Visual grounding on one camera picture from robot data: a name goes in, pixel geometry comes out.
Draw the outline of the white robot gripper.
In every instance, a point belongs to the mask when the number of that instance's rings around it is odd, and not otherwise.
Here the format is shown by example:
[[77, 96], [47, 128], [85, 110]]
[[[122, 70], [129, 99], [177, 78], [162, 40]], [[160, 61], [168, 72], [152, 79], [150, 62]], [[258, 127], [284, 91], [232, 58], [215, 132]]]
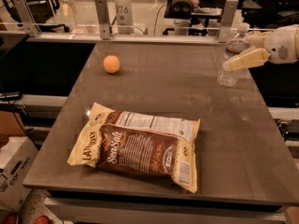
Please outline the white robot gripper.
[[249, 36], [254, 47], [245, 49], [222, 65], [225, 71], [237, 71], [264, 65], [268, 60], [274, 64], [299, 61], [299, 25], [277, 28], [271, 32], [253, 33]]

